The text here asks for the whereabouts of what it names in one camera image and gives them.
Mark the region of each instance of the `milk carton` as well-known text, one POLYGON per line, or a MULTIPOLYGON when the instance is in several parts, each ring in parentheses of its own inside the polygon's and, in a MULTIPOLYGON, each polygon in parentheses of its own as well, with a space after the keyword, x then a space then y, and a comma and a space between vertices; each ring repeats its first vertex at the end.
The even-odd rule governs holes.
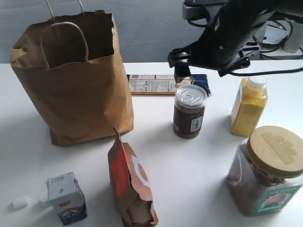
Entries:
POLYGON ((73 172, 48 178, 48 200, 64 225, 87 217, 83 192, 73 172))

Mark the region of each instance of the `wooden lid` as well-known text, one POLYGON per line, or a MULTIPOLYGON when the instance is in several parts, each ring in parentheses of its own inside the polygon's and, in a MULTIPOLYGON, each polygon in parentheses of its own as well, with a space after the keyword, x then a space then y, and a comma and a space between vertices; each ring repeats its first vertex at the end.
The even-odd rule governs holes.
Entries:
POLYGON ((303 173, 303 140, 289 130, 260 127, 251 134, 247 149, 252 162, 265 173, 281 178, 303 173))

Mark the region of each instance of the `brown paper bag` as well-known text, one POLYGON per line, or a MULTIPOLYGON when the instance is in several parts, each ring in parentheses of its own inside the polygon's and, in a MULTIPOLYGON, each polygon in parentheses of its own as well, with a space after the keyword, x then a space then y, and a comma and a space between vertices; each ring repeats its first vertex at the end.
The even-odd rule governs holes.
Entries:
POLYGON ((70 145, 133 129, 133 106, 112 14, 82 12, 31 25, 11 66, 50 127, 70 145))
POLYGON ((110 182, 125 227, 158 224, 152 192, 143 167, 128 143, 117 135, 108 153, 110 182))

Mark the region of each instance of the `yellow powder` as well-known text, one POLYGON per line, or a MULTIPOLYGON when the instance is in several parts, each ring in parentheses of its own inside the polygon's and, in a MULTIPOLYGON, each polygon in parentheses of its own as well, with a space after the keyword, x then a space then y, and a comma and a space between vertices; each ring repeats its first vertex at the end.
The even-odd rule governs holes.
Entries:
POLYGON ((266 88, 256 91, 246 86, 247 78, 241 82, 232 110, 232 133, 250 136, 255 130, 267 103, 266 88))

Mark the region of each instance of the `white bottle cap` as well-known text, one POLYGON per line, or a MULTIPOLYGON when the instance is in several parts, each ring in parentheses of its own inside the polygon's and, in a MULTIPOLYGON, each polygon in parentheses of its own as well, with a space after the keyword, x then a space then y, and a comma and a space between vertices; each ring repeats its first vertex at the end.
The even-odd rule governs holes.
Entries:
POLYGON ((48 201, 48 191, 44 191, 40 195, 40 202, 45 207, 50 207, 51 203, 48 201))
POLYGON ((267 80, 264 76, 254 76, 249 77, 247 80, 247 86, 250 89, 256 90, 256 91, 263 91, 266 88, 267 80))
POLYGON ((19 209, 22 207, 26 207, 28 205, 28 202, 29 202, 28 195, 15 198, 13 201, 13 208, 19 209))

